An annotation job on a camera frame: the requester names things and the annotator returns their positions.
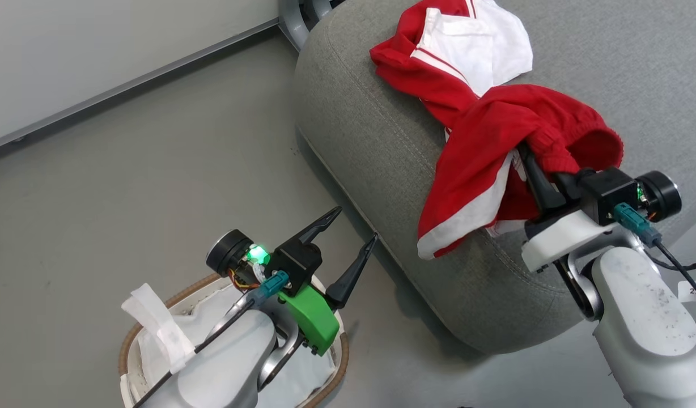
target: gray sofa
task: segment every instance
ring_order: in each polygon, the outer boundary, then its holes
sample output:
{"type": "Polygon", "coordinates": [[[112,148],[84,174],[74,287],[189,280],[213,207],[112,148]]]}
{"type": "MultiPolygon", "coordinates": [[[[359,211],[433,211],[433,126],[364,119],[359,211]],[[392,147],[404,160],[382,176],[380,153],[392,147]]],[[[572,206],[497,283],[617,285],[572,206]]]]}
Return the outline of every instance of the gray sofa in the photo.
{"type": "MultiPolygon", "coordinates": [[[[299,57],[297,124],[413,285],[460,340],[488,354],[548,340],[579,322],[554,270],[524,268],[521,232],[471,234],[433,261],[416,253],[418,218],[444,132],[418,100],[375,74],[368,50],[415,0],[349,0],[299,57]]],[[[593,106],[623,137],[623,169],[664,171],[684,209],[661,225],[676,240],[696,221],[696,0],[501,0],[523,21],[534,70],[518,83],[593,106]]]]}

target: green led light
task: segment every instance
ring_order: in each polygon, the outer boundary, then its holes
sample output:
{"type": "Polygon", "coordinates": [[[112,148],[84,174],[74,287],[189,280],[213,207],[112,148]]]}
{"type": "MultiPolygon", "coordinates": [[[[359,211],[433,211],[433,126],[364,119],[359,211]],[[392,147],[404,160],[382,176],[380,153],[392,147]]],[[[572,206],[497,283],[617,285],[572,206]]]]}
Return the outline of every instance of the green led light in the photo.
{"type": "Polygon", "coordinates": [[[270,254],[268,251],[265,251],[265,248],[258,245],[255,248],[250,249],[250,251],[247,253],[247,258],[253,262],[257,262],[258,264],[266,264],[270,261],[270,254]]]}

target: red and white jacket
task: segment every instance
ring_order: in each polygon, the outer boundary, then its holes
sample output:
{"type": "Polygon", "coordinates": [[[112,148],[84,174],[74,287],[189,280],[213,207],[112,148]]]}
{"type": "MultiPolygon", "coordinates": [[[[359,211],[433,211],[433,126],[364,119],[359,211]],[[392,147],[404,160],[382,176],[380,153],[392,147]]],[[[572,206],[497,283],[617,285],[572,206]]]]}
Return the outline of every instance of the red and white jacket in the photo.
{"type": "Polygon", "coordinates": [[[419,220],[421,258],[478,228],[503,232],[537,216],[514,150],[523,140],[546,173],[620,164],[622,141],[592,108],[541,86],[498,86],[532,69],[532,48],[519,18],[493,0],[423,0],[371,59],[450,134],[419,220]]]}

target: floor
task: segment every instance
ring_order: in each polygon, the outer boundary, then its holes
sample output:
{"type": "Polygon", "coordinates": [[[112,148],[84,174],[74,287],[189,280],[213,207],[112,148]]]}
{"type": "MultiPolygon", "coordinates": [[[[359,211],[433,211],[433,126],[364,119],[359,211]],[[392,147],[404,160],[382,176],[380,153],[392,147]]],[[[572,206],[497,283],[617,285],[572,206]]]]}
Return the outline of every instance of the floor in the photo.
{"type": "MultiPolygon", "coordinates": [[[[350,264],[370,231],[294,133],[295,61],[271,32],[0,149],[0,406],[120,406],[120,304],[207,276],[232,228],[270,248],[344,205],[316,241],[319,277],[350,264]]],[[[350,366],[325,406],[627,406],[592,324],[480,356],[376,252],[341,312],[350,366]]]]}

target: black cable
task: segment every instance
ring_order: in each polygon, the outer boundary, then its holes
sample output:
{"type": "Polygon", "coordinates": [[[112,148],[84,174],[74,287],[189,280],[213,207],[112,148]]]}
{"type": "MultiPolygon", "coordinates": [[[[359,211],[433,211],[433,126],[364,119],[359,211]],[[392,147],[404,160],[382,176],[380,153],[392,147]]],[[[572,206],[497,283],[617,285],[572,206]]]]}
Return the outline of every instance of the black cable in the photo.
{"type": "MultiPolygon", "coordinates": [[[[200,351],[204,350],[206,346],[209,346],[210,343],[213,342],[214,339],[218,338],[219,335],[224,333],[224,331],[227,330],[232,325],[232,323],[236,322],[238,318],[244,315],[244,313],[247,312],[247,310],[250,309],[250,307],[252,307],[254,303],[254,299],[250,299],[244,308],[237,311],[237,313],[235,313],[234,316],[232,316],[226,323],[224,323],[224,325],[221,328],[215,331],[213,335],[206,338],[205,341],[203,341],[199,346],[196,346],[194,348],[194,353],[200,353],[200,351]]],[[[146,400],[153,396],[154,393],[156,393],[156,391],[159,390],[159,388],[161,388],[162,385],[164,385],[164,383],[166,383],[170,377],[172,377],[172,372],[167,371],[167,374],[164,374],[164,377],[160,378],[159,381],[157,381],[156,384],[154,384],[154,387],[149,388],[148,392],[144,394],[144,397],[141,397],[141,399],[137,403],[135,403],[135,405],[132,408],[139,408],[140,406],[144,405],[146,400]]]]}
{"type": "MultiPolygon", "coordinates": [[[[675,266],[669,265],[669,264],[665,263],[664,261],[661,261],[660,259],[652,256],[651,253],[648,252],[648,250],[646,250],[646,255],[648,255],[648,258],[650,258],[654,264],[661,266],[665,269],[669,269],[671,271],[678,271],[678,268],[676,268],[675,266]]],[[[691,263],[690,265],[683,265],[683,267],[685,268],[686,271],[695,271],[696,270],[696,262],[691,263]]]]}
{"type": "Polygon", "coordinates": [[[670,251],[668,251],[668,248],[665,248],[665,245],[663,245],[659,239],[654,240],[653,243],[656,245],[656,247],[658,247],[659,251],[661,251],[663,255],[665,255],[665,257],[678,269],[683,277],[685,277],[685,280],[690,283],[690,287],[692,287],[696,292],[696,283],[693,278],[690,277],[688,271],[685,270],[685,267],[678,262],[678,260],[672,255],[672,253],[670,253],[670,251]]]}

